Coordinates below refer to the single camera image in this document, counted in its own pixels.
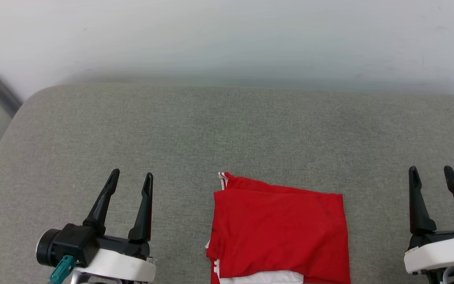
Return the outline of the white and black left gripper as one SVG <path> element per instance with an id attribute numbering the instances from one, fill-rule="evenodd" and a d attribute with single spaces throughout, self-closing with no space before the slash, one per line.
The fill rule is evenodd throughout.
<path id="1" fill-rule="evenodd" d="M 106 214 L 111 196 L 115 193 L 120 169 L 113 169 L 83 225 L 95 230 L 96 235 L 106 232 Z M 153 174 L 148 172 L 141 190 L 142 200 L 128 239 L 121 237 L 99 237 L 100 249 L 86 268 L 76 267 L 72 272 L 72 283 L 89 283 L 92 277 L 102 283 L 153 283 L 156 275 L 155 259 L 150 256 L 148 241 L 151 239 L 153 211 Z"/>

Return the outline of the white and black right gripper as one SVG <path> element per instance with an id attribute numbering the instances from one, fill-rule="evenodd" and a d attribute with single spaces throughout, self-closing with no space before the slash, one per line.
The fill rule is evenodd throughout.
<path id="1" fill-rule="evenodd" d="M 454 198 L 454 170 L 443 169 L 449 192 Z M 404 264 L 407 273 L 421 273 L 454 267 L 454 232 L 435 232 L 436 223 L 430 218 L 422 194 L 422 182 L 416 166 L 408 171 L 409 181 L 409 240 Z"/>

